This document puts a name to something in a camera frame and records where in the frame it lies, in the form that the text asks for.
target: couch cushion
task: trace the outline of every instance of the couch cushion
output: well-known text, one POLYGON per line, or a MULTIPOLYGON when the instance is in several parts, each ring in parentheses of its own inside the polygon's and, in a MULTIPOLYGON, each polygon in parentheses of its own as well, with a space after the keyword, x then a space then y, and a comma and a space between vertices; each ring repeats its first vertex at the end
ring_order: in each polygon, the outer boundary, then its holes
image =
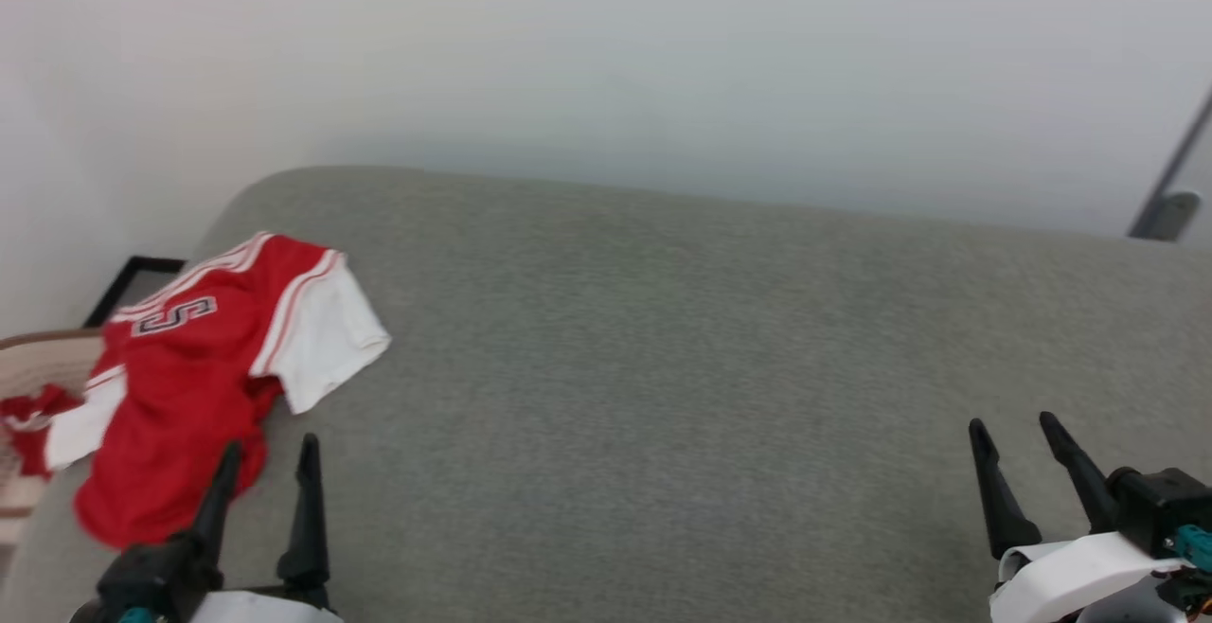
MULTIPOLYGON (((271 582, 319 434, 347 621, 971 623, 985 421, 1046 538, 1085 521, 1036 424, 1212 480, 1212 257, 1138 240, 390 168, 290 171, 256 230, 342 248, 393 345, 267 423, 228 519, 271 582)), ((61 622, 112 554, 55 480, 0 608, 61 622)))

